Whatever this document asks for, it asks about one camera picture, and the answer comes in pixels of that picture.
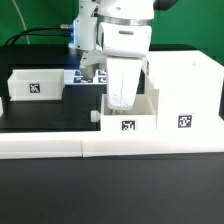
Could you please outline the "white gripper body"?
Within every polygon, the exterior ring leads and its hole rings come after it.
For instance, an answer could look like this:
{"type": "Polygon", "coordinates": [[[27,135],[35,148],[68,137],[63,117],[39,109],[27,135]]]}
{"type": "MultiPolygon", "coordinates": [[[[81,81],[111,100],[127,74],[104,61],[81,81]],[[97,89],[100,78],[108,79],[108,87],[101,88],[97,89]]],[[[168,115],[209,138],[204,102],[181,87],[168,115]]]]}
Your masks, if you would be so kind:
{"type": "Polygon", "coordinates": [[[142,60],[107,57],[107,101],[114,110],[130,110],[133,107],[142,60]]]}

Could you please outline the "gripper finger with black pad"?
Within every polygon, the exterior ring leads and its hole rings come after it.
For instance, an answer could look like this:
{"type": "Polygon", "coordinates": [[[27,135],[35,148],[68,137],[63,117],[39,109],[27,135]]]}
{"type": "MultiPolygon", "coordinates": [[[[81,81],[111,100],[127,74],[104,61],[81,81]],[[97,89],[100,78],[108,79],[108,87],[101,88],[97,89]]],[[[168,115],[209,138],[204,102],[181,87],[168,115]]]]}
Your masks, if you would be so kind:
{"type": "Polygon", "coordinates": [[[111,115],[115,115],[115,116],[118,116],[118,115],[124,115],[125,112],[124,110],[118,110],[118,109],[111,109],[111,115]]]}

